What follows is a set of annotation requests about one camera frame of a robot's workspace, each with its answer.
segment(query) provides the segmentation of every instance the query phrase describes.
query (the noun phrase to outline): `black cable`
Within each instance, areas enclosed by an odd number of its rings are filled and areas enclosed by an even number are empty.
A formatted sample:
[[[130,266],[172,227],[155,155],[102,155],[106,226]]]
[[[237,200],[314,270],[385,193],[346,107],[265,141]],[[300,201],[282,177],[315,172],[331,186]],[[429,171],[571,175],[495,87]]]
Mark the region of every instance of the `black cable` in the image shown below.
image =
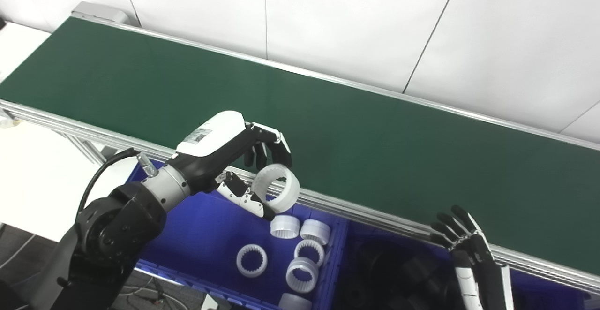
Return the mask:
[[[103,163],[90,180],[90,183],[88,183],[88,186],[83,191],[83,196],[81,197],[81,201],[79,202],[79,208],[77,208],[77,214],[79,214],[85,207],[85,203],[88,201],[88,196],[90,196],[90,192],[92,191],[94,184],[96,184],[96,181],[98,181],[98,178],[102,175],[103,171],[105,171],[114,163],[121,161],[125,158],[129,158],[131,156],[136,156],[139,153],[139,151],[136,151],[133,148],[128,148],[122,152],[114,154],[105,163]]]
[[[129,301],[129,297],[131,297],[131,295],[128,295],[128,296],[125,298],[125,301],[127,302],[127,304],[129,304],[129,306],[131,306],[131,308],[134,308],[135,310],[140,310],[140,308],[138,308],[137,306],[133,305],[133,304],[131,303],[131,301]]]

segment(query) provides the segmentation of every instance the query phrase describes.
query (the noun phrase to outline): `wire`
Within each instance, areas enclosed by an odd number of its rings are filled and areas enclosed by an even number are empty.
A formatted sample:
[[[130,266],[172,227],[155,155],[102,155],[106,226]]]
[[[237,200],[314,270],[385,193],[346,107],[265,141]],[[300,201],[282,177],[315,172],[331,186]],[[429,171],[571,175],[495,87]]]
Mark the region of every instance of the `wire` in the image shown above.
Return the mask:
[[[21,250],[23,250],[23,248],[25,248],[25,246],[31,242],[31,240],[34,239],[34,237],[36,237],[35,234],[33,234],[28,240],[25,241],[25,243],[21,246],[21,248],[18,248],[17,251],[15,251],[15,253],[13,254],[13,256],[9,257],[6,262],[2,263],[2,265],[0,265],[0,269],[4,268],[10,261],[13,260],[13,258],[15,258],[20,252]]]
[[[139,290],[137,290],[136,292],[138,292],[138,291],[141,291],[141,290],[144,290],[144,291],[152,291],[153,293],[158,293],[158,291],[156,291],[155,289],[150,289],[150,288],[146,288],[146,287],[139,288]],[[180,301],[180,300],[176,299],[175,297],[173,297],[173,296],[171,296],[171,295],[169,295],[169,294],[166,294],[166,293],[163,293],[163,296],[164,296],[164,297],[167,297],[168,299],[171,299],[171,300],[172,300],[172,301],[174,301],[174,302],[176,302],[176,303],[177,303],[177,304],[179,304],[179,305],[180,305],[182,308],[184,308],[184,310],[189,310],[189,308],[186,306],[186,304],[184,304],[184,302],[182,302],[182,301]]]
[[[131,291],[130,293],[119,293],[119,295],[121,296],[125,296],[125,295],[133,295],[135,293],[137,293],[138,291],[141,290],[141,288],[145,288],[147,287],[152,281],[154,280],[154,276],[150,277],[150,280],[148,282],[146,282],[146,284],[142,285],[141,287],[135,287],[134,285],[124,285],[123,288],[137,288],[136,291]]]
[[[40,272],[37,272],[37,273],[35,273],[35,274],[31,275],[30,277],[28,277],[28,278],[25,278],[24,280],[21,280],[20,282],[13,283],[13,284],[11,284],[11,285],[10,285],[10,287],[11,287],[11,288],[15,288],[17,285],[19,285],[19,284],[23,284],[23,283],[27,282],[28,280],[31,280],[32,278],[36,277],[37,275],[39,275],[39,273],[40,273]]]
[[[79,202],[79,208],[77,208],[77,214],[79,214],[85,207],[85,203],[88,201],[88,196],[90,196],[90,192],[92,191],[94,184],[96,184],[96,181],[98,181],[98,178],[102,175],[103,171],[105,171],[108,167],[110,167],[114,163],[121,161],[125,158],[129,158],[131,156],[136,156],[139,153],[140,153],[139,151],[136,151],[133,148],[127,148],[126,150],[124,150],[122,152],[118,152],[118,153],[114,154],[105,163],[103,163],[100,166],[100,168],[96,171],[96,173],[94,174],[94,176],[92,177],[90,182],[88,183],[88,186],[83,191],[83,196],[81,197],[81,201]]]
[[[135,310],[140,310],[140,308],[138,308],[137,306],[133,305],[131,303],[131,301],[129,301],[129,297],[131,297],[131,295],[128,295],[127,298],[125,298],[125,301],[127,302],[127,304],[129,304],[129,306],[131,306],[131,308],[134,308]]]

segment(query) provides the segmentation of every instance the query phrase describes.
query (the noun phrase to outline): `white robotic hand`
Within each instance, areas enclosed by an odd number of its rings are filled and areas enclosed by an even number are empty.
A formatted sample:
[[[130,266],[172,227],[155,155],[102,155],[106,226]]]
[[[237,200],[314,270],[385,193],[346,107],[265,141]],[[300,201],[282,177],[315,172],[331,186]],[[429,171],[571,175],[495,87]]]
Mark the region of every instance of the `white robotic hand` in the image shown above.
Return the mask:
[[[292,166],[292,154],[283,134],[274,128],[245,122],[236,111],[224,111],[191,132],[156,176],[142,184],[160,197],[165,211],[189,195],[217,189],[240,207],[272,220],[274,211],[237,175],[224,172],[242,155],[245,165],[251,166],[256,158],[257,169],[262,169],[267,163],[266,148],[270,149],[274,163]]]
[[[266,148],[271,151],[273,163],[292,167],[292,152],[283,134],[256,122],[244,122],[242,114],[236,111],[223,111],[210,118],[177,146],[177,153],[203,158],[221,148],[228,148],[231,141],[244,134],[247,143],[236,145],[244,148],[246,167],[251,167],[256,158],[257,169],[263,169],[268,157]],[[239,151],[239,148],[230,149],[235,154]]]
[[[431,227],[431,241],[450,251],[467,310],[514,310],[510,268],[498,264],[474,218],[455,205],[456,218],[440,212]]]

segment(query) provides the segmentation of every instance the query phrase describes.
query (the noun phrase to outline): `floor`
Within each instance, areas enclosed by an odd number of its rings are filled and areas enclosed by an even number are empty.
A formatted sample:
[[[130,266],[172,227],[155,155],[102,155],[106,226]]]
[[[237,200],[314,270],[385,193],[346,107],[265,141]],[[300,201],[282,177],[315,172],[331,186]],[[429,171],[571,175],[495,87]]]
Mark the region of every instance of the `floor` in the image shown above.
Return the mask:
[[[15,253],[30,237],[31,233],[21,229],[5,226],[0,231],[0,263],[4,263]],[[0,280],[13,288],[21,288],[32,280],[42,267],[47,263],[49,255],[56,246],[56,242],[36,236],[23,250],[15,256],[4,268],[0,270]],[[141,289],[133,295],[120,295],[112,304],[114,310],[200,310],[204,301],[204,293],[192,288],[174,285],[163,280],[152,278],[147,274],[134,271],[126,282],[122,293],[131,293],[139,287]],[[168,301],[153,304],[157,293],[154,291],[162,288]]]

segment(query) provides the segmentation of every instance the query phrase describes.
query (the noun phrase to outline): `white wall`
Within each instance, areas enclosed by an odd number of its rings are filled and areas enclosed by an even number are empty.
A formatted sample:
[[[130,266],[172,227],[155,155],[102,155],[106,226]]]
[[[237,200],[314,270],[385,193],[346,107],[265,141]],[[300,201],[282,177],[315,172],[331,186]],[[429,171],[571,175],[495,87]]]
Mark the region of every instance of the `white wall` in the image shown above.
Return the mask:
[[[0,15],[53,30],[79,1],[0,0]],[[87,1],[150,30],[600,143],[600,0],[450,0],[425,50],[447,0]]]

